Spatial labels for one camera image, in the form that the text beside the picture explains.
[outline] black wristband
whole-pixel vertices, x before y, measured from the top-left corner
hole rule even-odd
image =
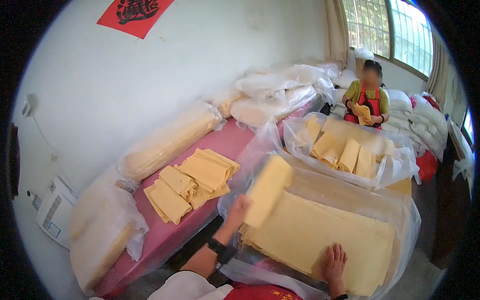
[[[237,249],[234,247],[224,246],[219,241],[211,238],[207,242],[207,246],[218,254],[217,262],[221,264],[226,264],[229,260],[237,253]]]
[[[338,296],[338,297],[336,297],[335,299],[332,299],[332,300],[345,300],[345,299],[348,299],[347,294],[340,295],[340,296]]]

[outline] white sleeve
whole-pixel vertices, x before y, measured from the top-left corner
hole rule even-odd
[[[230,288],[227,290],[225,290],[223,287],[219,288],[220,290],[225,290],[226,292],[223,298],[232,289],[232,287],[229,285],[225,286]],[[192,271],[180,271],[170,276],[170,278],[165,281],[165,284],[162,285],[161,288],[148,297],[148,300],[197,300],[215,290],[218,289],[208,283],[205,278],[197,273]]]

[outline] window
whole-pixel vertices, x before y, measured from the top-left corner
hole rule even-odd
[[[430,24],[421,11],[402,0],[343,0],[343,4],[351,47],[366,47],[428,78],[433,40]]]
[[[384,0],[343,0],[351,47],[390,58],[390,30]]]
[[[471,143],[475,144],[475,138],[474,138],[474,135],[473,135],[472,117],[470,115],[470,109],[468,109],[468,108],[467,108],[467,113],[465,115],[465,120],[463,121],[463,128],[467,132],[467,135],[470,138]]]
[[[401,0],[390,0],[395,33],[395,59],[430,76],[433,40],[425,15]]]

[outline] wall switch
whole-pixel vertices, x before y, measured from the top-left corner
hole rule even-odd
[[[28,94],[27,99],[25,100],[24,107],[22,108],[22,116],[24,118],[29,117],[32,114],[33,108],[36,100],[35,94]]]

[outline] pink table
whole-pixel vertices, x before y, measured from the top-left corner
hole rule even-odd
[[[312,104],[309,102],[283,120],[302,117],[309,111],[311,106]],[[283,120],[277,124],[279,131],[281,131],[281,137],[283,137]],[[222,130],[209,132],[175,158],[169,165],[180,165],[184,159],[193,155],[197,148],[212,149],[232,160],[237,159],[255,134],[248,128],[245,130],[240,129],[235,123],[236,121],[233,118],[229,119]],[[138,210],[145,217],[150,227],[150,231],[145,237],[140,260],[138,262],[132,260],[127,252],[124,251],[95,287],[95,296],[102,297],[118,291],[144,275],[152,266],[159,267],[218,215],[216,209],[218,198],[215,198],[207,201],[199,209],[187,213],[182,217],[178,225],[171,222],[165,224],[144,193],[144,188],[151,186],[158,179],[158,174],[161,170],[146,178],[133,194]]]

